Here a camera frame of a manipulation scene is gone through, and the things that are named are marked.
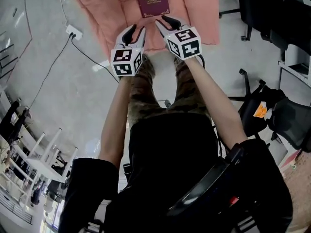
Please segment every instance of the chair wheel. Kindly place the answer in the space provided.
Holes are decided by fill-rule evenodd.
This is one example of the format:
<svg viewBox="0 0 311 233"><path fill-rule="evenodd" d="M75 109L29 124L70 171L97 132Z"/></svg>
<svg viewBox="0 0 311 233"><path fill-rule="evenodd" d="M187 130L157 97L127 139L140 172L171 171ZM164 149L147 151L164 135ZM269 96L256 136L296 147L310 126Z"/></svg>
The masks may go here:
<svg viewBox="0 0 311 233"><path fill-rule="evenodd" d="M244 69L241 68L241 69L239 70L239 74L242 74L242 75L243 75L243 74L245 74L245 73L246 73L246 71L245 71Z"/></svg>
<svg viewBox="0 0 311 233"><path fill-rule="evenodd" d="M266 85L266 82L263 81L263 80L259 80L259 84L261 84L261 85Z"/></svg>

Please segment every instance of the passport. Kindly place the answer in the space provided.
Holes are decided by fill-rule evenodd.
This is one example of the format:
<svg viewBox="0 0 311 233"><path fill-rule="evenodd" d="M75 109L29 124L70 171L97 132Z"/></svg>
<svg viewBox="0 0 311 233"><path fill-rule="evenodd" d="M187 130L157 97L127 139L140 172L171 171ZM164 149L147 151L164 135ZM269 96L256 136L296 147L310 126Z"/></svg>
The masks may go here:
<svg viewBox="0 0 311 233"><path fill-rule="evenodd" d="M168 0L138 0L143 18L165 15L170 12Z"/></svg>

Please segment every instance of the pink cloth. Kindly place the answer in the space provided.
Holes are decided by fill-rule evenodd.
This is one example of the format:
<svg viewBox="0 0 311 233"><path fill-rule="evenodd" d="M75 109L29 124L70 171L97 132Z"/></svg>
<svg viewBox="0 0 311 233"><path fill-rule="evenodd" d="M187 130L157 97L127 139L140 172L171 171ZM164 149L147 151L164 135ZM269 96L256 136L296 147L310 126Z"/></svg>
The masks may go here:
<svg viewBox="0 0 311 233"><path fill-rule="evenodd" d="M145 51L165 49L165 42L154 21L161 16L142 18L137 0L77 0L92 25L106 56L115 46L119 33L126 27L137 24L133 39L139 29L146 27ZM204 44L219 43L218 0L169 0L170 13L183 18L196 27Z"/></svg>

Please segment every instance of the black shirt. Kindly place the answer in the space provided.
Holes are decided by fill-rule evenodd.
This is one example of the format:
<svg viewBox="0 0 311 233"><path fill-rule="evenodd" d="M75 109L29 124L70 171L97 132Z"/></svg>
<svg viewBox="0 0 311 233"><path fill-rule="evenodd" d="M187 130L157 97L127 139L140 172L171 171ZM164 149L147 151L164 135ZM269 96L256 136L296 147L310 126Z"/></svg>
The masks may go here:
<svg viewBox="0 0 311 233"><path fill-rule="evenodd" d="M127 187L117 193L119 171L110 162L75 160L59 232L79 232L94 218L103 200L111 200L106 208L105 233L161 229L159 215L211 169L217 149L211 122L203 115L167 114L135 124L129 143L133 171ZM287 189L273 158L268 158L281 189Z"/></svg>

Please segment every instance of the white cube with black markers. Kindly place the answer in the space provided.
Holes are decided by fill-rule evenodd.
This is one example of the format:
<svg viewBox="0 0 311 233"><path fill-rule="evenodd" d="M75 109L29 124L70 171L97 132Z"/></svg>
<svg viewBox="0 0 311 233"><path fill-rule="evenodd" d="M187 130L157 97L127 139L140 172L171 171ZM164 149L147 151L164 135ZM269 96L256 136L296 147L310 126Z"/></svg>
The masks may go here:
<svg viewBox="0 0 311 233"><path fill-rule="evenodd" d="M118 77L135 76L142 63L143 48L111 50L111 67Z"/></svg>
<svg viewBox="0 0 311 233"><path fill-rule="evenodd" d="M195 27L183 29L165 36L170 52L182 60L202 53L201 37Z"/></svg>

